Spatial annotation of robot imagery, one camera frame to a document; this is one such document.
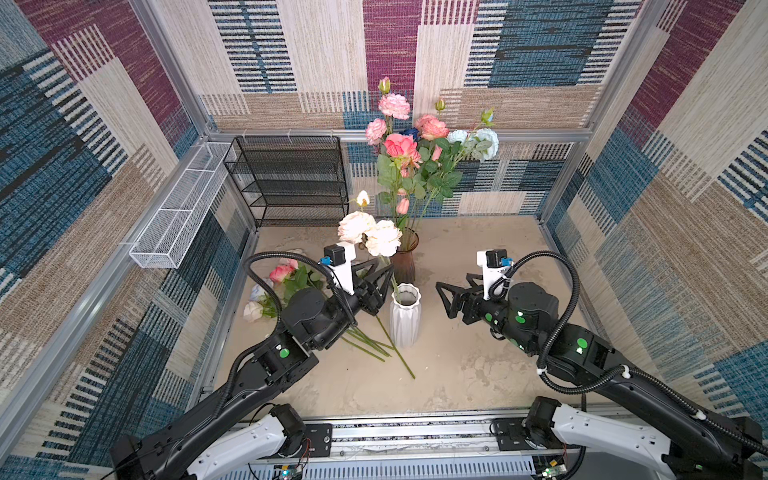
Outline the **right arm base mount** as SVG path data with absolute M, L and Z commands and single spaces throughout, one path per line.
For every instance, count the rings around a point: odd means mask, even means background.
M 563 406 L 559 400 L 538 396 L 524 416 L 492 419 L 489 433 L 500 451 L 582 450 L 582 446 L 563 443 L 554 433 L 554 414 Z

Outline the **cream double rose stem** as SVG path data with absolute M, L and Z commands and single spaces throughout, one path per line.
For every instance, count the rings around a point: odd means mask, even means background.
M 341 247 L 361 246 L 371 256 L 380 258 L 387 266 L 394 267 L 392 257 L 401 246 L 401 230 L 392 220 L 376 220 L 364 211 L 370 203 L 366 190 L 357 194 L 355 203 L 359 209 L 339 222 L 337 244 Z

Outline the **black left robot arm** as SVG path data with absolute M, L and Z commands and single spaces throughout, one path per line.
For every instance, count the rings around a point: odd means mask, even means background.
M 390 266 L 369 260 L 344 270 L 325 264 L 319 271 L 331 292 L 313 287 L 296 292 L 278 316 L 274 330 L 241 352 L 224 385 L 167 426 L 142 439 L 121 437 L 111 448 L 115 479 L 220 479 L 249 461 L 298 452 L 305 425 L 289 405 L 277 405 L 256 423 L 234 427 L 287 391 L 314 368 L 320 350 L 330 348 L 350 328 L 356 314 L 379 312 L 393 279 Z

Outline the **pink tulip stem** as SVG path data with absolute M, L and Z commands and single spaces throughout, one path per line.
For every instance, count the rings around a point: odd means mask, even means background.
M 395 224 L 395 226 L 400 230 L 401 232 L 401 242 L 403 244 L 407 244 L 411 240 L 411 233 L 409 232 L 409 222 L 411 220 L 410 216 L 410 198 L 405 196 L 397 195 L 393 199 L 393 212 L 392 212 L 392 220 Z

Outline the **blue artificial rose stem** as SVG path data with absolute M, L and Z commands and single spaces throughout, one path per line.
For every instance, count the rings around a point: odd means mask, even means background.
M 420 132 L 417 128 L 408 128 L 405 130 L 400 131 L 400 134 L 403 136 L 409 136 L 412 138 L 412 140 L 416 143 L 420 140 Z

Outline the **magenta rose stem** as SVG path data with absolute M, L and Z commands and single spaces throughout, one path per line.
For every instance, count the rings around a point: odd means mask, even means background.
M 409 135 L 392 133 L 384 140 L 386 154 L 392 158 L 397 170 L 420 169 L 422 164 L 418 143 Z

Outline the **red ribbed glass vase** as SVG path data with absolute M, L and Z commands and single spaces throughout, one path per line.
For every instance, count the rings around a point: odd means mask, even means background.
M 419 236 L 412 229 L 406 227 L 401 237 L 401 245 L 391 257 L 394 279 L 398 284 L 413 283 L 416 279 L 416 266 L 414 251 L 419 245 Z

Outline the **pink carnation stem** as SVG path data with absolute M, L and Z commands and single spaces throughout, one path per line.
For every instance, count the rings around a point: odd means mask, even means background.
M 394 122 L 408 120 L 411 112 L 408 100 L 403 95 L 392 92 L 389 77 L 385 76 L 379 80 L 378 90 L 381 94 L 378 108 L 383 117 L 370 121 L 366 126 L 365 136 L 370 146 L 380 145 L 388 135 L 394 132 Z

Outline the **white ribbed ceramic vase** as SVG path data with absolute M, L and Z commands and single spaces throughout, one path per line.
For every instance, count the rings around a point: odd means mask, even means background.
M 402 283 L 391 294 L 390 334 L 397 348 L 411 347 L 417 340 L 421 321 L 421 292 L 410 283 Z

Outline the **pink rose stem with bud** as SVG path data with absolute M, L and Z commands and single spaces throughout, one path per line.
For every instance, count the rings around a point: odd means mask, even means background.
M 415 122 L 415 128 L 419 131 L 420 137 L 428 141 L 446 138 L 449 134 L 446 123 L 431 114 L 422 115 Z

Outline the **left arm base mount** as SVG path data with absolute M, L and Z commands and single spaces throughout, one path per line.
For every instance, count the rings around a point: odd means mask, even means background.
M 333 425 L 306 423 L 289 404 L 273 405 L 266 418 L 279 422 L 283 443 L 271 458 L 327 458 L 331 455 Z

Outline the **eucalyptus and pale flower stem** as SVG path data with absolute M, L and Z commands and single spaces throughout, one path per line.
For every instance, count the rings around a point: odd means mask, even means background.
M 499 150 L 498 134 L 494 126 L 494 109 L 489 108 L 481 113 L 480 123 L 472 131 L 454 130 L 447 136 L 447 141 L 454 151 L 453 160 L 457 164 L 463 160 L 484 162 L 494 158 Z

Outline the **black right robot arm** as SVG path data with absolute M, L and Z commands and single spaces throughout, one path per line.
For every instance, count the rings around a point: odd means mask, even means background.
M 492 335 L 531 357 L 546 356 L 546 372 L 577 394 L 595 392 L 640 419 L 640 424 L 599 417 L 538 397 L 525 420 L 530 443 L 546 448 L 596 448 L 669 479 L 760 479 L 751 461 L 761 427 L 729 419 L 674 392 L 629 362 L 606 340 L 566 324 L 554 331 L 558 300 L 532 282 L 517 283 L 499 300 L 476 283 L 436 285 L 448 317 L 482 321 Z

